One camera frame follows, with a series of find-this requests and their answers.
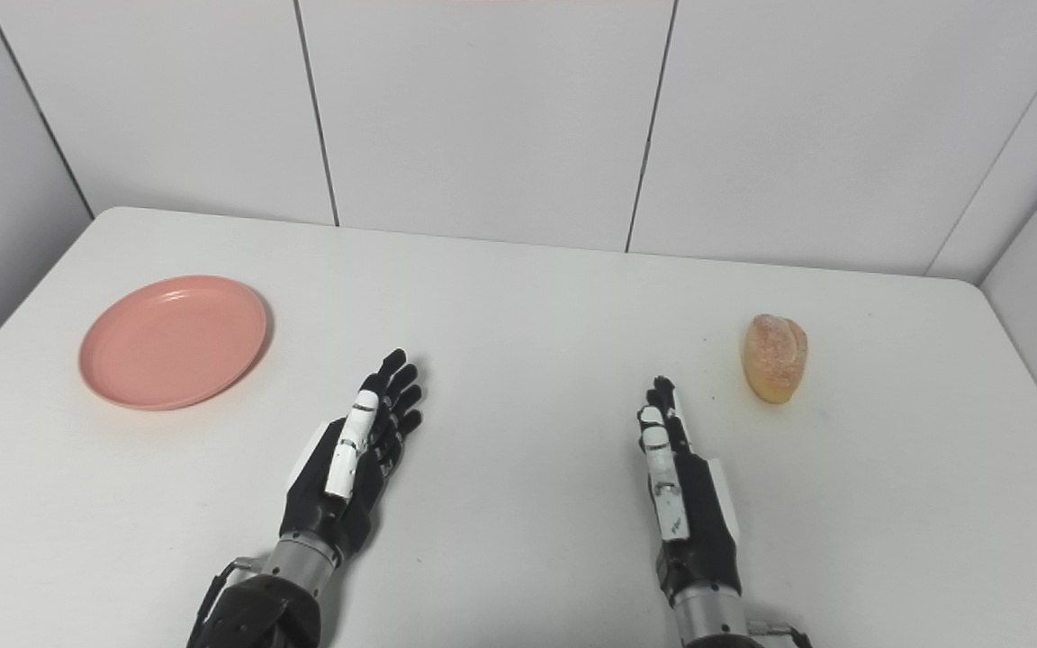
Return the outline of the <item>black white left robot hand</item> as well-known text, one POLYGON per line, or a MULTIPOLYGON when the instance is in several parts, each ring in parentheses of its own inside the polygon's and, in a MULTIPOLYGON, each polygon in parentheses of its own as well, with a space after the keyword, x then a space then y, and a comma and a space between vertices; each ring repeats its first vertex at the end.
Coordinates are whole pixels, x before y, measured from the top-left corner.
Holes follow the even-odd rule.
POLYGON ((423 421, 419 368, 396 348, 359 386, 346 416, 313 432, 285 494, 282 537, 312 538, 334 565, 374 532, 374 510, 423 421))

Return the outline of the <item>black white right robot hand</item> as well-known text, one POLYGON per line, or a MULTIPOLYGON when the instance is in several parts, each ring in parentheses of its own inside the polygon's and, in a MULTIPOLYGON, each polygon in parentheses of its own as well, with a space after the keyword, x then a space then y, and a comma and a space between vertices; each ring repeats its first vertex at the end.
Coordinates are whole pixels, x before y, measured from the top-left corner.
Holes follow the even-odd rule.
POLYGON ((658 586, 668 603, 690 587, 741 593, 737 542, 712 464, 690 445, 674 382, 658 374, 636 415, 660 534, 658 586))

